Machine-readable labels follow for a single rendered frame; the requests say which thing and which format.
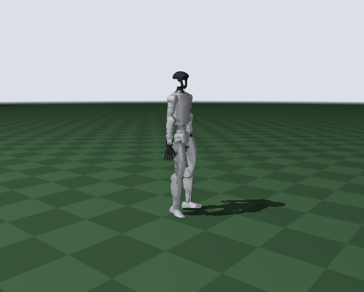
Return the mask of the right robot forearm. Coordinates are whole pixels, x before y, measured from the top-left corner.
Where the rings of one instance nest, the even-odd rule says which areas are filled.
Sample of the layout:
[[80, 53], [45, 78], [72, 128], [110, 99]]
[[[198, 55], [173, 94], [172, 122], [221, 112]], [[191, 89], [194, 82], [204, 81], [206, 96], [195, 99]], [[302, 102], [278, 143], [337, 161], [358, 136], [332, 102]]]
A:
[[168, 118], [167, 120], [167, 124], [166, 124], [166, 129], [167, 129], [167, 134], [166, 134], [166, 139], [167, 139], [167, 145], [171, 145], [172, 144], [172, 138], [173, 138], [173, 123], [174, 123], [174, 119], [172, 117]]

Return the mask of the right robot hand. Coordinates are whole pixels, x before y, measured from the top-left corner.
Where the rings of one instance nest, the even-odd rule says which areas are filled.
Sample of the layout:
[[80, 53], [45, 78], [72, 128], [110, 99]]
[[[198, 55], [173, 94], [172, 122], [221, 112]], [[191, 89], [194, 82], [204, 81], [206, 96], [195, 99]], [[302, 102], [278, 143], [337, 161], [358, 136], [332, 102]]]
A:
[[167, 158], [166, 158], [166, 160], [168, 160], [168, 155], [169, 155], [169, 160], [170, 159], [173, 159], [173, 153], [174, 153], [174, 155], [176, 155], [176, 153], [175, 153], [175, 151], [173, 150], [173, 140], [172, 140], [172, 144], [171, 145], [167, 145], [167, 140], [166, 140], [166, 146], [167, 146], [167, 148], [166, 148], [166, 150], [165, 150], [165, 157], [164, 157], [164, 159], [166, 158], [166, 155], [167, 155]]

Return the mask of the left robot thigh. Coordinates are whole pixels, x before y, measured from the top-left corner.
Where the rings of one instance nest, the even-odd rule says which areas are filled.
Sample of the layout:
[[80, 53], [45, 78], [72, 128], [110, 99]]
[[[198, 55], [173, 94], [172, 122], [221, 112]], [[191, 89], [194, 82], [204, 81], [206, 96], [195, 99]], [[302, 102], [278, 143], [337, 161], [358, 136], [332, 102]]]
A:
[[188, 147], [186, 149], [188, 167], [185, 168], [184, 177], [189, 178], [193, 174], [197, 162], [197, 146], [194, 137], [189, 136], [188, 144], [185, 146]]

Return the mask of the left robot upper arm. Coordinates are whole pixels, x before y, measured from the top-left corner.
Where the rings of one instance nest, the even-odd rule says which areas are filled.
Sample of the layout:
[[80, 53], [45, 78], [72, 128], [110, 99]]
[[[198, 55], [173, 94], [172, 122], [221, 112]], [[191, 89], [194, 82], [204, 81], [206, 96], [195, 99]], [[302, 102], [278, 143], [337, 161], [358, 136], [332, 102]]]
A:
[[[193, 99], [193, 96], [190, 94], [190, 100], [191, 100], [191, 102], [192, 102], [192, 99]], [[190, 106], [190, 110], [191, 110], [191, 106]], [[190, 113], [190, 120], [193, 118], [193, 114], [192, 113]]]

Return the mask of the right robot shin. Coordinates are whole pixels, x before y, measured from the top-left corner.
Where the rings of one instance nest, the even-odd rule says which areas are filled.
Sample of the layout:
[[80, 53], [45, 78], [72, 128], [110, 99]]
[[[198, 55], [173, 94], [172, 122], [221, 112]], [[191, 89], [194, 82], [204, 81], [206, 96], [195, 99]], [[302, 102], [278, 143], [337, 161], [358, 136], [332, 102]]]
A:
[[[179, 209], [179, 201], [182, 193], [182, 179], [179, 179], [178, 183], [176, 181], [176, 176], [171, 176], [171, 194], [173, 197], [173, 209]], [[178, 207], [177, 207], [178, 206]]]

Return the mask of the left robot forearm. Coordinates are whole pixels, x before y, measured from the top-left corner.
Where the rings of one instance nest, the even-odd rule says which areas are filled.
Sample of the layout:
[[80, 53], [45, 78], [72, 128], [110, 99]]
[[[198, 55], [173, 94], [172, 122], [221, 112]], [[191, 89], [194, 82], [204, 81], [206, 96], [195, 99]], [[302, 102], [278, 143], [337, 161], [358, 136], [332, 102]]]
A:
[[[188, 132], [188, 134], [190, 135], [190, 133], [192, 133], [193, 129], [192, 129], [192, 123], [193, 123], [193, 119], [189, 120], [189, 123], [186, 125], [186, 132]], [[192, 134], [193, 135], [193, 134]]]

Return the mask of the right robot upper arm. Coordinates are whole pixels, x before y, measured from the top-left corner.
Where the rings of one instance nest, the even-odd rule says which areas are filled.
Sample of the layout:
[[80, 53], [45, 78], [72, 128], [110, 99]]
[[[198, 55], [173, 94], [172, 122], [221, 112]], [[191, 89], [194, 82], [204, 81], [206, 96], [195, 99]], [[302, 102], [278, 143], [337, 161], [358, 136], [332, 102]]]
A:
[[167, 120], [168, 118], [172, 117], [174, 119], [174, 123], [176, 123], [176, 118], [173, 117], [173, 114], [175, 112], [175, 106], [176, 103], [178, 101], [178, 95], [173, 94], [167, 97], [167, 103], [168, 103], [168, 108], [167, 108]]

